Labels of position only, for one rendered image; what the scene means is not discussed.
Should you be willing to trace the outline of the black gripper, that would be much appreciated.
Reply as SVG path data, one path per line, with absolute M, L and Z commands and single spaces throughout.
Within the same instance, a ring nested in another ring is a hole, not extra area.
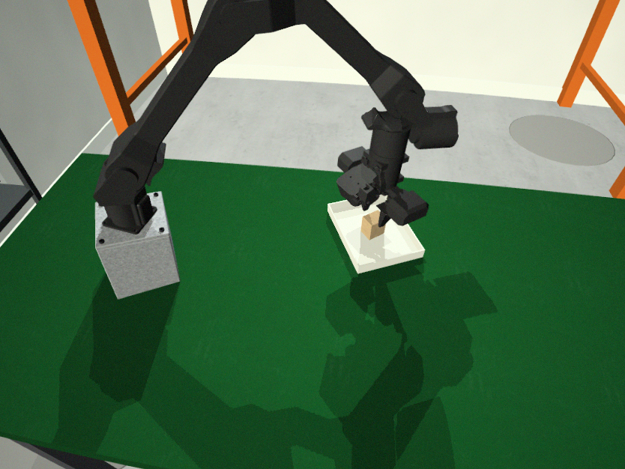
M 380 210 L 379 228 L 384 226 L 390 219 L 398 226 L 404 226 L 426 216 L 429 204 L 415 191 L 408 192 L 397 186 L 398 183 L 404 180 L 404 176 L 400 171 L 402 164 L 407 163 L 409 160 L 407 154 L 397 158 L 386 158 L 375 154 L 371 148 L 365 149 L 363 146 L 360 146 L 342 152 L 338 157 L 337 166 L 346 173 L 352 167 L 360 164 L 362 156 L 366 156 L 369 159 L 371 167 L 375 169 L 378 166 L 384 172 L 386 191 L 382 195 L 387 196 L 387 200 L 376 205 Z

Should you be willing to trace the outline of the white tray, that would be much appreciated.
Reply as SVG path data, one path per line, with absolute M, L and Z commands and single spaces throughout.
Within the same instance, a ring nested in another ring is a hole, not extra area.
M 361 232 L 362 217 L 379 210 L 376 205 L 387 200 L 380 195 L 367 211 L 347 200 L 327 205 L 327 212 L 345 246 L 357 273 L 422 258 L 425 249 L 408 224 L 398 226 L 390 219 L 384 234 L 369 240 Z M 380 210 L 379 210 L 380 211 Z

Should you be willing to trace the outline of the light wooden block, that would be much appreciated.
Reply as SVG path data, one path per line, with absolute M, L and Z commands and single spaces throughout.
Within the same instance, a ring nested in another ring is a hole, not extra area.
M 378 237 L 379 235 L 384 234 L 386 224 L 382 226 L 381 228 L 378 227 L 379 215 L 380 215 L 380 211 L 376 210 L 362 217 L 361 232 L 369 240 L 373 239 L 374 237 Z

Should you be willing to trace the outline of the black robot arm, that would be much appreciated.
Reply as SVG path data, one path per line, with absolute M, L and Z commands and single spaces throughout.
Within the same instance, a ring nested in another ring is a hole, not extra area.
M 214 68 L 256 34 L 304 24 L 367 81 L 387 110 L 373 107 L 361 116 L 372 130 L 375 154 L 401 157 L 408 140 L 416 149 L 456 144 L 457 110 L 452 105 L 425 107 L 419 82 L 376 50 L 327 0 L 207 0 L 187 48 L 141 118 L 113 142 L 103 162 L 93 195 L 106 210 L 103 226 L 137 235 L 157 212 L 145 184 L 151 186 L 163 167 L 163 140 Z M 378 200 L 378 191 L 381 195 L 386 190 L 384 172 L 371 167 L 366 156 L 336 183 L 340 195 L 355 207 L 369 207 Z

